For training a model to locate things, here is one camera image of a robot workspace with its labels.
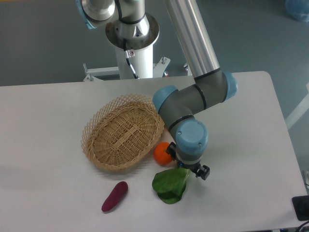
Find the gray joint housing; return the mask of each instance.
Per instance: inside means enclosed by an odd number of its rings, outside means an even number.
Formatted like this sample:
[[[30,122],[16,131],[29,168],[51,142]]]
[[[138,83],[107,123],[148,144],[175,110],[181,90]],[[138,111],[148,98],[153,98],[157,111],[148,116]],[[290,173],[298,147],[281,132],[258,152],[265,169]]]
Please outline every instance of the gray joint housing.
[[[159,114],[173,139],[177,128],[186,120],[225,100],[227,81],[224,73],[218,70],[210,75],[196,78],[196,84],[174,91],[163,102]]]

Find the silver arm tube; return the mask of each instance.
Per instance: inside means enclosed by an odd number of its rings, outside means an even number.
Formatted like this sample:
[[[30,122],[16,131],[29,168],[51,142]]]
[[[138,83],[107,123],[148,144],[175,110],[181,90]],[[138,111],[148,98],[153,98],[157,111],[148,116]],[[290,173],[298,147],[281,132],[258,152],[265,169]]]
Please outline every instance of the silver arm tube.
[[[193,77],[220,68],[196,0],[165,0]]]

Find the purple sweet potato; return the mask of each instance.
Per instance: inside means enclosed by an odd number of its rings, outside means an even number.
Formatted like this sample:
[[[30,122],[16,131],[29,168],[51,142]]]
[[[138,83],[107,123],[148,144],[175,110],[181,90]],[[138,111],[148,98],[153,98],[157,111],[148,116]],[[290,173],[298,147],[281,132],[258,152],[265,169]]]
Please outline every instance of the purple sweet potato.
[[[125,181],[119,182],[112,190],[108,198],[102,205],[102,211],[108,212],[112,210],[125,196],[128,187]]]

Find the green leaf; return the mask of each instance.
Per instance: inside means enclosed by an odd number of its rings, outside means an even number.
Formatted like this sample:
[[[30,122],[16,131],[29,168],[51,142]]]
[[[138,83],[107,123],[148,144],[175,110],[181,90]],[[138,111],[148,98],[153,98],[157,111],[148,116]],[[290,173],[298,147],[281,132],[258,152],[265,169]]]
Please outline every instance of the green leaf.
[[[157,193],[173,192],[175,195],[183,193],[183,186],[188,178],[188,170],[184,168],[175,168],[157,173],[153,180],[153,189]]]
[[[169,191],[165,193],[158,193],[158,197],[166,204],[175,204],[180,201],[183,196],[183,192],[185,191],[186,185],[183,186],[180,195],[176,195],[174,192]]]

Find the woven basket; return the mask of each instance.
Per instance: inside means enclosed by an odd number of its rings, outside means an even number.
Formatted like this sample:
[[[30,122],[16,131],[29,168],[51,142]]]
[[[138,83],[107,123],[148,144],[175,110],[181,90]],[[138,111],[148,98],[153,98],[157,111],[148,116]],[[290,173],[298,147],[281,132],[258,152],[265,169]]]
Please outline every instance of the woven basket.
[[[129,168],[156,144],[163,127],[151,99],[142,95],[121,96],[87,123],[83,152],[99,168],[110,171]]]

